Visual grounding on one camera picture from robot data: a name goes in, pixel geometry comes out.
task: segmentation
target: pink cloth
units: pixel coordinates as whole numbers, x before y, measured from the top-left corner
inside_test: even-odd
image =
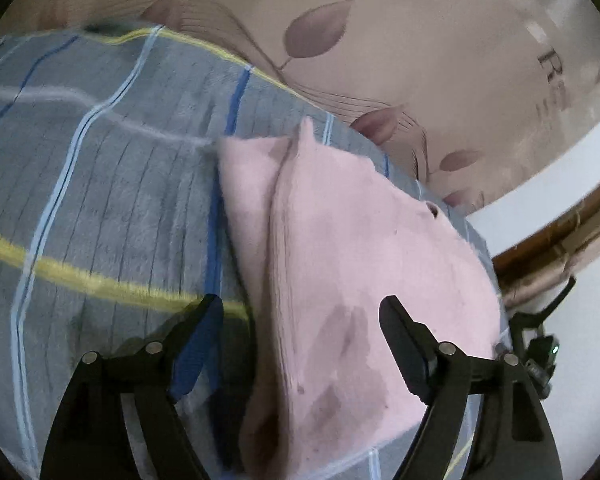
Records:
[[[306,476],[422,418],[380,330],[385,296],[438,340],[491,357],[498,300],[469,244],[368,158],[318,144],[311,119],[291,139],[225,139],[220,175],[256,324],[240,431],[252,478]]]

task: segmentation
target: blue stripe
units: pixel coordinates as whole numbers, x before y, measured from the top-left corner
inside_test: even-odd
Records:
[[[235,86],[234,95],[229,104],[229,113],[226,118],[224,134],[231,137],[235,133],[235,125],[238,120],[238,110],[240,101],[247,88],[247,83],[251,75],[251,69],[246,68],[240,75],[238,83]],[[218,170],[214,175],[214,182],[211,188],[211,204],[209,206],[209,216],[207,222],[206,235],[206,270],[205,270],[205,294],[220,294],[220,276],[222,274],[222,261],[220,257],[219,233],[224,220],[224,205],[222,203],[222,193],[220,190],[220,178]]]
[[[16,99],[18,98],[18,96],[20,95],[20,92],[22,92],[22,90],[24,89],[24,87],[27,85],[27,83],[29,82],[29,79],[31,79],[31,76],[33,76],[33,73],[35,72],[35,70],[38,68],[38,65],[40,63],[42,63],[45,59],[47,59],[48,57],[53,56],[53,54],[57,54],[58,52],[66,49],[69,45],[71,45],[75,40],[78,39],[78,36],[74,36],[71,39],[65,41],[62,45],[60,46],[56,46],[55,48],[52,48],[51,50],[49,50],[48,52],[45,52],[42,56],[40,56],[37,60],[35,60],[33,62],[33,65],[31,65],[31,68],[29,69],[29,71],[27,72],[27,75],[24,76],[24,79],[22,80],[22,83],[20,85],[20,91],[18,92],[18,94],[16,95],[16,97],[13,98],[13,101],[11,101],[10,103],[7,103],[4,105],[4,107],[0,110],[0,119],[4,117],[4,115],[11,109],[11,107],[15,104]]]

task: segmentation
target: cloth fold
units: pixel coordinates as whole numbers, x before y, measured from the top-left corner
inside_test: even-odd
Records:
[[[498,300],[437,206],[368,158],[291,138],[223,139],[222,195],[253,308],[258,357],[240,430],[247,473],[304,478],[422,418],[378,322],[395,294],[438,340],[492,355]]]

